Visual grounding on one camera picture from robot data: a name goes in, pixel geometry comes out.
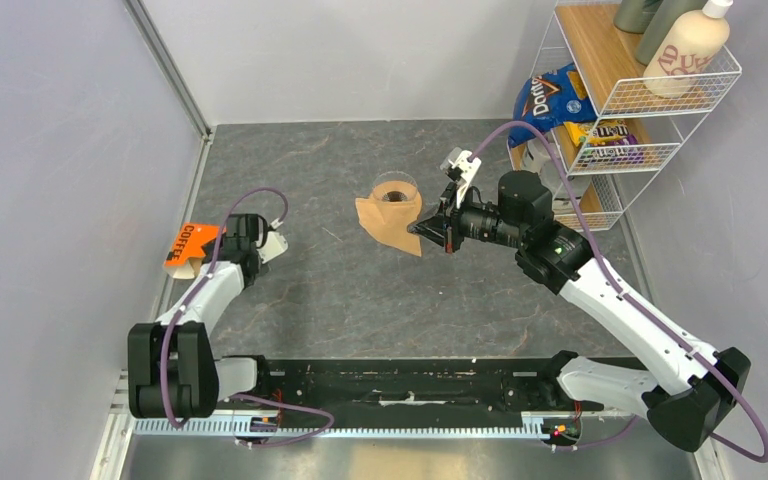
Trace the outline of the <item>single brown paper filter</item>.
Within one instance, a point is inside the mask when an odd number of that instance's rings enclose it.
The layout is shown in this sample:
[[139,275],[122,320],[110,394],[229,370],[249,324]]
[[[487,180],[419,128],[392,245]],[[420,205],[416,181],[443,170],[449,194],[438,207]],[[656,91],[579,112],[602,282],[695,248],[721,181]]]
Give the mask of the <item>single brown paper filter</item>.
[[378,243],[410,255],[421,257],[420,237],[408,227],[422,209],[422,197],[399,202],[385,202],[372,197],[356,198],[355,208],[360,226]]

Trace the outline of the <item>clear glass dripper cone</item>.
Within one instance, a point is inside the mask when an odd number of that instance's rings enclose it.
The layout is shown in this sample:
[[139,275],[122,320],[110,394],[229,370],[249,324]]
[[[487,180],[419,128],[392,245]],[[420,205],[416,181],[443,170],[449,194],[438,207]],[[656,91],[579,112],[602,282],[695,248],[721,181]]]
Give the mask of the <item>clear glass dripper cone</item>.
[[411,175],[402,171],[388,171],[374,180],[371,198],[387,203],[405,203],[413,201],[418,194],[418,186]]

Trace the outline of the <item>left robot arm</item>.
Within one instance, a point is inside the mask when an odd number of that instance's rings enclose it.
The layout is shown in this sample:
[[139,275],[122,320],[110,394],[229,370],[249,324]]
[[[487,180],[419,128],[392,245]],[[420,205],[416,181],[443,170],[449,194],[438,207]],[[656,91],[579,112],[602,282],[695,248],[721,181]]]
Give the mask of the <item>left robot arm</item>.
[[127,336],[128,401],[136,418],[173,424],[210,416],[220,398],[220,369],[209,334],[232,300],[267,263],[263,250],[276,238],[258,214],[233,214],[222,226],[186,223],[164,268],[191,284],[155,321],[137,323]]

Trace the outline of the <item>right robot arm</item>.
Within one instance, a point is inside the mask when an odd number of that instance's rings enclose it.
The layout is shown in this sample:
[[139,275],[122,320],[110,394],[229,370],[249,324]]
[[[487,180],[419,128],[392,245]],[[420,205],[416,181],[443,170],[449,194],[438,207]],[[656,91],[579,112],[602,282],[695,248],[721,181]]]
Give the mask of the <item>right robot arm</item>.
[[551,409],[575,400],[633,413],[687,452],[712,438],[738,404],[749,358],[735,347],[716,349],[640,297],[582,234],[555,220],[552,195],[536,174],[504,174],[495,202],[476,193],[452,180],[409,232],[448,253],[466,239],[515,249],[528,278],[589,314],[643,365],[617,367],[562,351],[537,382],[539,400]]

